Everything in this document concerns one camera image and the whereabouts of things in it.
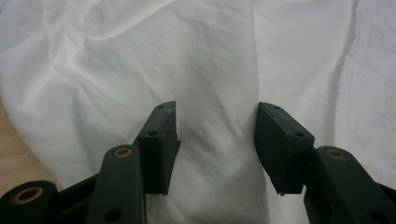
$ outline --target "white cloth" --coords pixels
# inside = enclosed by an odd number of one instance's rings
[[[394,1],[2,1],[0,78],[11,121],[64,187],[177,101],[181,148],[148,223],[307,223],[253,146],[256,104],[396,188]]]

